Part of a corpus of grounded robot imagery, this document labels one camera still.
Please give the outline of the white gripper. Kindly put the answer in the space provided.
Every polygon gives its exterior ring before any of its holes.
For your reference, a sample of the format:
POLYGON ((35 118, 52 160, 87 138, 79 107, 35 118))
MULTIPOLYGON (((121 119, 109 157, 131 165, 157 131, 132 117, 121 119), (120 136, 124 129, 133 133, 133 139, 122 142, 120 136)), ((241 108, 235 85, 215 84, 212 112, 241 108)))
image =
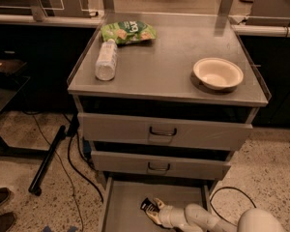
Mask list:
POLYGON ((162 225, 165 228, 178 228, 183 232, 192 232, 193 228, 188 222, 188 213, 186 208, 176 208, 166 205, 159 198, 154 199, 159 212, 146 211, 148 218, 156 225, 162 225))

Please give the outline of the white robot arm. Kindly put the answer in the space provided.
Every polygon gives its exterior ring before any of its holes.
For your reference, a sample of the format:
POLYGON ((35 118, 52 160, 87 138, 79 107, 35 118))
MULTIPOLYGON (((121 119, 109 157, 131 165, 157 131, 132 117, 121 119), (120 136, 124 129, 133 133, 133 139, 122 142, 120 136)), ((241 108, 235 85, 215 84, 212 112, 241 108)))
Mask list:
POLYGON ((155 198, 146 198, 140 207, 149 219, 164 228, 178 228, 183 232, 285 232, 280 222, 270 213, 253 208, 245 211, 237 225, 213 216, 198 204, 176 208, 155 198))

